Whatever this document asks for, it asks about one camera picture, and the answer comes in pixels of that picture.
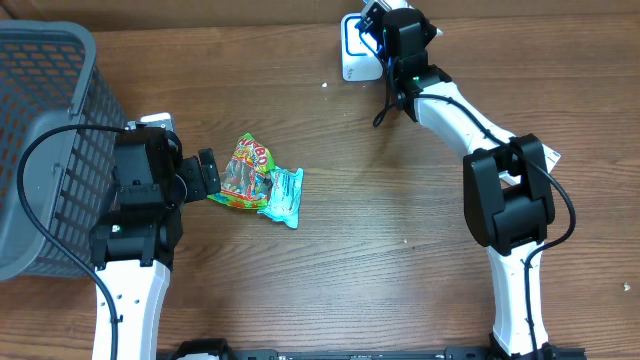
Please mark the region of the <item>white Hansaplast plaster box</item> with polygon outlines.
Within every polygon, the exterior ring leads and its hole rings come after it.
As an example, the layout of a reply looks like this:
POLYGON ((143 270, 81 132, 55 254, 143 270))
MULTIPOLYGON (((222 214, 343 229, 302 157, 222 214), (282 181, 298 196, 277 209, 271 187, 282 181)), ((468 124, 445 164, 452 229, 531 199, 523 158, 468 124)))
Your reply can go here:
MULTIPOLYGON (((542 147, 544 151, 547 172, 551 173, 553 168, 557 165, 557 163, 561 159, 561 154, 556 152, 546 144, 543 144, 542 147)), ((507 185, 513 186, 521 182, 521 177, 512 176, 507 171, 504 171, 500 173, 500 180, 507 185)))

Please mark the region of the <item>colourful Haribo candy bag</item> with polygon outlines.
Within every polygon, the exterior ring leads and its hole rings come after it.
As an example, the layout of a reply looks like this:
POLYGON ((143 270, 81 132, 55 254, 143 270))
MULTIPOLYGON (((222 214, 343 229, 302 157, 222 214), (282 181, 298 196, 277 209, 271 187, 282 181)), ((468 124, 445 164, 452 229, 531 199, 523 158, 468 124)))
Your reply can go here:
POLYGON ((274 169, 268 148, 246 133, 238 138, 231 160, 220 176, 221 190, 208 198, 236 209, 263 209, 269 200, 270 172, 274 169))

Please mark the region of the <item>white tube with gold cap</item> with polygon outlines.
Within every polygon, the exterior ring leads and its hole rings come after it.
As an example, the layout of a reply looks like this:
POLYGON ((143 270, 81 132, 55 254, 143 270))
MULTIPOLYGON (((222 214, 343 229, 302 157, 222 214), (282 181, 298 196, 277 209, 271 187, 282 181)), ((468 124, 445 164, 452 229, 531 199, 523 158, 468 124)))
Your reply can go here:
POLYGON ((401 29, 418 24, 426 38, 433 39, 442 35, 441 30, 406 0, 378 0, 377 4, 381 7, 382 27, 393 25, 401 29))

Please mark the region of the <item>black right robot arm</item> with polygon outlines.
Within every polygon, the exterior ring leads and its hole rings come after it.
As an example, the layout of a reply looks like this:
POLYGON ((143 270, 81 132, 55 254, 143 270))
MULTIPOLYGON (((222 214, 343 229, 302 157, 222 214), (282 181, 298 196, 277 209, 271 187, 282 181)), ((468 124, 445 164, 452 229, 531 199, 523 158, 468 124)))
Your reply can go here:
POLYGON ((575 208, 551 171, 559 158, 535 135, 517 136, 492 123, 430 63, 428 44, 440 35, 405 1, 368 1, 343 37, 358 35, 381 65, 385 105, 429 129, 461 158, 463 210, 475 241, 486 249, 495 302, 489 359, 583 359, 582 349, 550 343, 541 306, 544 251, 566 241, 575 208))

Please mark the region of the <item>teal tissue packet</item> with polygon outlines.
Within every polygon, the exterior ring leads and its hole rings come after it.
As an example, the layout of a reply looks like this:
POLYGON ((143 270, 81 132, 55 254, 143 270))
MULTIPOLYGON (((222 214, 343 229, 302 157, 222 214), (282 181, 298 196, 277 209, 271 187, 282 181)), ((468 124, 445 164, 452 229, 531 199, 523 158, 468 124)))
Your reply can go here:
POLYGON ((265 208, 257 211, 274 222, 282 222, 291 229, 299 226, 304 170, 295 172, 276 167, 270 172, 272 187, 265 208))

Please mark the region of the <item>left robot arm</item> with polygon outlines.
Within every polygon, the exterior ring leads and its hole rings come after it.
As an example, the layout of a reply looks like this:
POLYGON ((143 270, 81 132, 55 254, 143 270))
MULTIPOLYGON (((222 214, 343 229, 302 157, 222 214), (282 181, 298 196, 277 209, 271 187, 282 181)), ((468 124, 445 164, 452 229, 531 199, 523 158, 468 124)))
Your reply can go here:
POLYGON ((89 232, 97 293, 95 359, 153 359, 185 204, 220 190, 211 149, 184 157, 177 135, 131 126, 115 138, 110 209, 89 232))

